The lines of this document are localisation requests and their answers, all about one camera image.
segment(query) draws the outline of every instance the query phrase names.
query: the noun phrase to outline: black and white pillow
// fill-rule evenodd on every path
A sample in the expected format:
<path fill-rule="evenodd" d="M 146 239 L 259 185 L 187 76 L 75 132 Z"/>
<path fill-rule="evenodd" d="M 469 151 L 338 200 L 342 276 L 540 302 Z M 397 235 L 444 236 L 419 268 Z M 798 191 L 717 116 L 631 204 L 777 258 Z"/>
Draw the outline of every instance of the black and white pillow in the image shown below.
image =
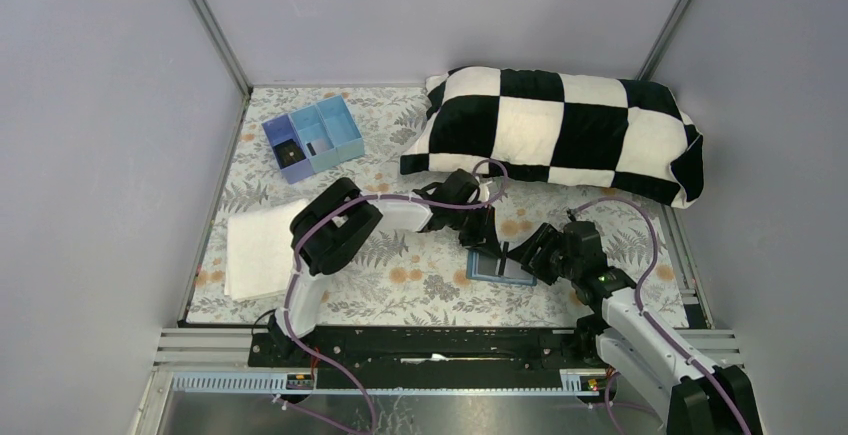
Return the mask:
<path fill-rule="evenodd" d="M 464 67 L 426 88 L 427 125 L 401 156 L 403 174 L 492 158 L 516 180 L 618 188 L 678 208 L 703 190 L 703 137 L 658 83 Z M 494 164 L 481 172 L 500 174 Z"/>

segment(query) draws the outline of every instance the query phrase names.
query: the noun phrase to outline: folded towel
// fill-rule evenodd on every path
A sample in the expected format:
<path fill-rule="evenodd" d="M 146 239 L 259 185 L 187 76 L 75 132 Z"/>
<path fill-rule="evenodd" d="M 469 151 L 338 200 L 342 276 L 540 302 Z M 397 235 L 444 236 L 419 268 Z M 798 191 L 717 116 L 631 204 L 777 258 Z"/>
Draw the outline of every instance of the folded towel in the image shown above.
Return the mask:
<path fill-rule="evenodd" d="M 269 210 L 230 217 L 227 222 L 226 295 L 243 301 L 285 293 L 294 260 L 289 226 L 307 205 L 306 200 L 297 200 Z"/>

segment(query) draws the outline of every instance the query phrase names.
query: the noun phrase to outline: floral tablecloth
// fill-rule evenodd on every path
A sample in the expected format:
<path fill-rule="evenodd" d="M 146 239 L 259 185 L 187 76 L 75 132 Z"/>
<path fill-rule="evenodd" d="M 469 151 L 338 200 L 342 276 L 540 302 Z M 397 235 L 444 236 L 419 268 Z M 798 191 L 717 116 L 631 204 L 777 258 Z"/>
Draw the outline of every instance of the floral tablecloth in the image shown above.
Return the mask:
<path fill-rule="evenodd" d="M 283 179 L 261 123 L 323 98 L 341 94 L 365 139 L 364 157 L 345 162 L 294 185 Z M 253 323 L 283 297 L 235 302 L 224 295 L 227 218 L 262 210 L 295 198 L 313 198 L 339 177 L 350 177 L 372 192 L 408 192 L 446 174 L 400 176 L 398 158 L 421 133 L 427 99 L 421 88 L 257 88 L 233 155 L 195 280 L 186 321 Z M 515 246 L 542 222 L 562 226 L 566 209 L 615 192 L 595 187 L 564 187 L 510 182 L 495 204 L 501 241 Z M 688 326 L 659 221 L 660 206 L 632 199 L 652 216 L 659 233 L 660 258 L 644 289 L 649 306 L 676 327 Z M 581 217 L 593 220 L 612 264 L 638 278 L 650 263 L 650 237 L 641 217 L 623 204 L 599 204 Z M 355 325 L 459 325 L 569 327 L 590 313 L 567 282 L 535 287 L 471 281 L 465 276 L 467 252 L 456 233 L 443 230 L 374 233 L 356 259 L 333 275 L 321 300 L 320 323 Z"/>

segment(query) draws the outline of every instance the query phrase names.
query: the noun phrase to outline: grey wall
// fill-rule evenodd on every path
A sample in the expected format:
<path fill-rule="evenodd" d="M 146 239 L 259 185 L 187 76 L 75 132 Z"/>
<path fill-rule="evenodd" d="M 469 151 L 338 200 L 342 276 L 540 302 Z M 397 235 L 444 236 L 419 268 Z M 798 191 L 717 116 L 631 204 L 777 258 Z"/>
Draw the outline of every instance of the grey wall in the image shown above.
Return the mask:
<path fill-rule="evenodd" d="M 695 0 L 657 79 L 705 132 L 684 212 L 770 433 L 841 433 L 848 0 Z"/>
<path fill-rule="evenodd" d="M 489 64 L 635 76 L 676 0 L 208 0 L 254 84 Z"/>
<path fill-rule="evenodd" d="M 0 20 L 0 433 L 124 433 L 240 96 L 187 0 Z"/>

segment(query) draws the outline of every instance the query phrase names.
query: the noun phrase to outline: light blue container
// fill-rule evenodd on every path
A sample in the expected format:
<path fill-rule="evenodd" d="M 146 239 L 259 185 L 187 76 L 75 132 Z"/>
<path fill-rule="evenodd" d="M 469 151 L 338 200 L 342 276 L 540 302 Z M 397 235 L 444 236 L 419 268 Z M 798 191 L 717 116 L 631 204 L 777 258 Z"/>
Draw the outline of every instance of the light blue container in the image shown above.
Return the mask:
<path fill-rule="evenodd" d="M 336 96 L 318 102 L 330 140 L 336 147 L 339 160 L 346 162 L 365 154 L 365 142 L 353 121 L 344 98 Z"/>
<path fill-rule="evenodd" d="M 285 165 L 274 151 L 280 171 L 289 183 L 365 155 L 362 134 L 341 96 L 281 115 L 263 123 L 262 128 L 272 150 L 294 142 L 305 156 L 300 162 Z"/>

